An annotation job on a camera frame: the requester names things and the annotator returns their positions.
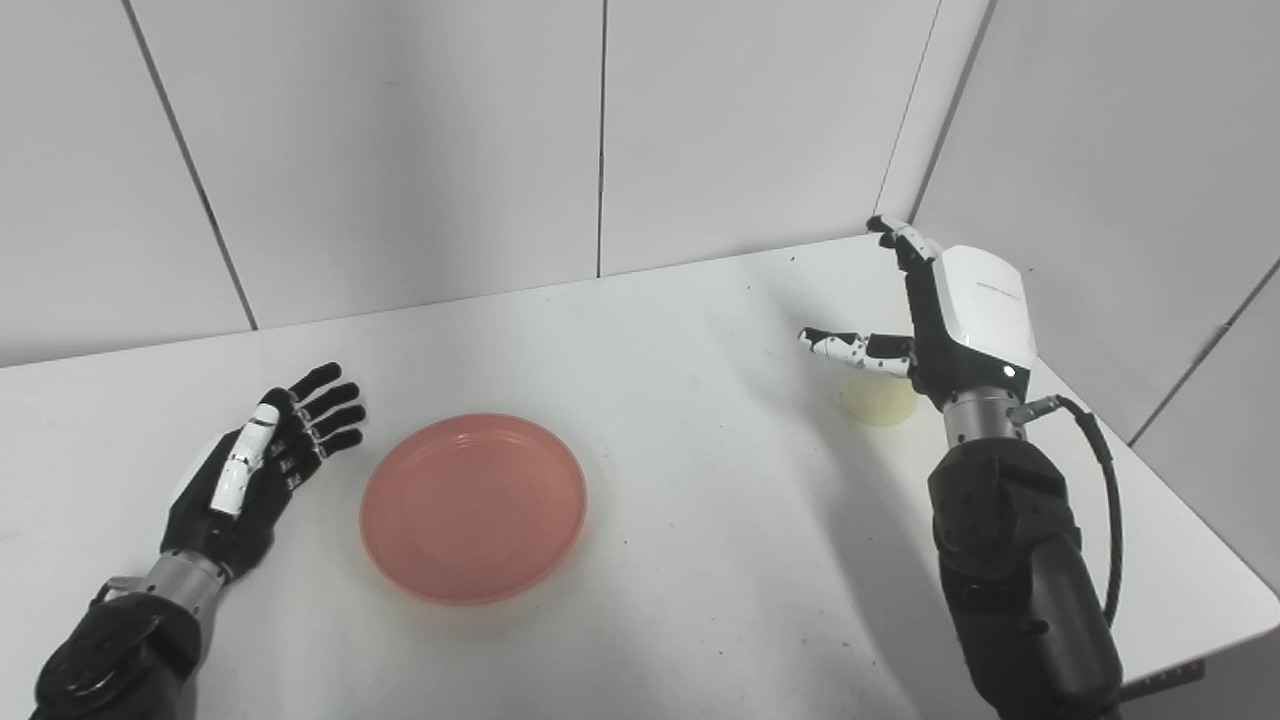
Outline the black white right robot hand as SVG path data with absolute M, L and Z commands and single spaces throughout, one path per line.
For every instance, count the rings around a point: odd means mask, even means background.
M 904 274 L 911 334 L 859 334 L 805 327 L 808 351 L 859 370 L 911 382 L 936 409 L 974 389 L 1027 398 L 1036 365 L 1034 331 L 1021 273 L 982 249 L 942 249 L 906 222 L 867 222 Z

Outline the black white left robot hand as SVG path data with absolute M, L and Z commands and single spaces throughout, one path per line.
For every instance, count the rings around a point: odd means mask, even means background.
M 269 389 L 197 462 L 169 509 L 160 552 L 200 556 L 229 582 L 252 571 L 293 493 L 330 456 L 362 442 L 360 396 L 339 363 Z

